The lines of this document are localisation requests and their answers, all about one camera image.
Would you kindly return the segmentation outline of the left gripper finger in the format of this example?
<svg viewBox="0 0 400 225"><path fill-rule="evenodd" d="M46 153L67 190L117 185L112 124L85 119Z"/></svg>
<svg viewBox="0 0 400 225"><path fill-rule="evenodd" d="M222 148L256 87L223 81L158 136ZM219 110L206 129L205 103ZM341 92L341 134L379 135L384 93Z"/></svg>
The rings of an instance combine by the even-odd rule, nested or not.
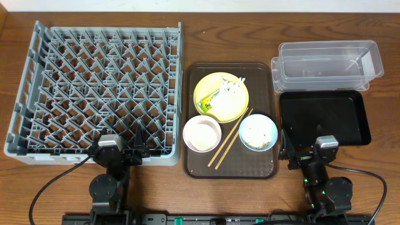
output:
<svg viewBox="0 0 400 225"><path fill-rule="evenodd" d="M93 140L93 145L94 145L94 146L98 146L98 142L99 142L100 138L101 138L103 135L105 135L105 134L107 134L107 129L104 127L104 128L100 131L100 133L94 138L94 140Z"/></svg>
<svg viewBox="0 0 400 225"><path fill-rule="evenodd" d="M136 133L134 137L134 147L135 148L145 148L146 143L143 138L143 131L142 131L142 126L138 125L136 128Z"/></svg>

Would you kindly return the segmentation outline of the light blue bowl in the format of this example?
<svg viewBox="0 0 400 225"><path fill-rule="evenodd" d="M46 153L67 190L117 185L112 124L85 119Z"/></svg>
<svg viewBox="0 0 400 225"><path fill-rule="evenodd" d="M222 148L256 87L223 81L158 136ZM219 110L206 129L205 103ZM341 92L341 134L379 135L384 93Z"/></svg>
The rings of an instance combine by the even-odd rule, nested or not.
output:
<svg viewBox="0 0 400 225"><path fill-rule="evenodd" d="M271 142L268 147L265 147L264 149L252 149L250 148L242 138L242 134L245 128L248 127L263 127L264 129L267 129L271 133ZM277 142L278 140L278 128L276 124L273 122L273 120L265 116L263 114L252 114L248 117L246 117L241 123L239 127L239 138L242 141L242 143L250 150L256 151L256 152L263 152L263 151L268 151L270 150Z"/></svg>

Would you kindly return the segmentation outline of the rice and food scraps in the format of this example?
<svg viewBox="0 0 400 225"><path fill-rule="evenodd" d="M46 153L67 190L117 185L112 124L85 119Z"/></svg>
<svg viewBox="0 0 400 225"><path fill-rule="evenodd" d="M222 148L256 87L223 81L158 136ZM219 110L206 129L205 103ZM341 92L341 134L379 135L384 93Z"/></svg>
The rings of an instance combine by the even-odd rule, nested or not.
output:
<svg viewBox="0 0 400 225"><path fill-rule="evenodd" d="M242 139L252 149L264 149L271 142L271 133L263 127L247 127L243 131Z"/></svg>

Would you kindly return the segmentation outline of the white tissue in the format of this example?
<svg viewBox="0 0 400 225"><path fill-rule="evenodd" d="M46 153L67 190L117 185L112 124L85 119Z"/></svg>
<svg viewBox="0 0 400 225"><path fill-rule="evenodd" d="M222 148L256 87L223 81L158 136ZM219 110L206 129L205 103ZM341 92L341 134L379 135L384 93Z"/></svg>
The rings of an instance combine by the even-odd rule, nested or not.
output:
<svg viewBox="0 0 400 225"><path fill-rule="evenodd" d="M218 93L213 99L213 106L223 107L231 104L235 93L240 90L245 80L245 78L240 77L236 81L230 81L222 77Z"/></svg>

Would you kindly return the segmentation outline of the white cup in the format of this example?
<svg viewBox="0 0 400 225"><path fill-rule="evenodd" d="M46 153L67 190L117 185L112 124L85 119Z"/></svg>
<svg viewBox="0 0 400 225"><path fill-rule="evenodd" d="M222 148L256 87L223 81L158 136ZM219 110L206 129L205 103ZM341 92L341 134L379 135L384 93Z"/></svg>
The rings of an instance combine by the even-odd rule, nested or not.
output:
<svg viewBox="0 0 400 225"><path fill-rule="evenodd" d="M197 151L208 151L214 146L216 139L216 132L206 124L195 124L189 130L189 141Z"/></svg>

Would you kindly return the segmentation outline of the green yellow snack wrapper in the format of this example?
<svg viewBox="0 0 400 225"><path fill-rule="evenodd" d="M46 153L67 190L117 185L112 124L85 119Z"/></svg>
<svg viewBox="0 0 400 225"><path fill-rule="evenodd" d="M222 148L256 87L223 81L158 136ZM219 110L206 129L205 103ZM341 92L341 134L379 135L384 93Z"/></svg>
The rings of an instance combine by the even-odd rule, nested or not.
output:
<svg viewBox="0 0 400 225"><path fill-rule="evenodd" d="M211 101L219 94L219 90L215 90L213 93L209 94L208 96L206 96L205 98L203 98L202 100L200 100L197 103L197 106L200 108L200 110L203 113L208 112L212 106L211 106Z"/></svg>

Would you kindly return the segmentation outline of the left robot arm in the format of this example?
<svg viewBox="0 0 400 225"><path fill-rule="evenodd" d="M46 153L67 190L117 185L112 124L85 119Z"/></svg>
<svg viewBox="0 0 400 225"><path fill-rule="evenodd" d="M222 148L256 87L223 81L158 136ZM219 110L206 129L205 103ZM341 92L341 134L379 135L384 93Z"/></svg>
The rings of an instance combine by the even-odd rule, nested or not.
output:
<svg viewBox="0 0 400 225"><path fill-rule="evenodd" d="M136 128L134 147L132 153L123 153L121 137L108 134L104 128L88 148L88 156L92 157L96 164L106 168L106 172L96 176L89 185L92 209L88 224L142 223L139 214L126 209L130 168L140 166L143 159L150 156L141 126Z"/></svg>

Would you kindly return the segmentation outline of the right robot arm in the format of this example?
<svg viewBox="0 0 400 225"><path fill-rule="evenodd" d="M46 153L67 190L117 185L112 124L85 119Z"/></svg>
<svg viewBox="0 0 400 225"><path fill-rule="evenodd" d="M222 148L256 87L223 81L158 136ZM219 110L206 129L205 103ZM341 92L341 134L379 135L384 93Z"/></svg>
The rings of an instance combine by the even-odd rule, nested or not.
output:
<svg viewBox="0 0 400 225"><path fill-rule="evenodd" d="M339 149L334 136L318 137L308 152L296 151L285 130L281 141L278 159L287 160L289 170L302 171L306 198L317 213L338 215L352 209L353 183L346 177L329 177L326 170Z"/></svg>

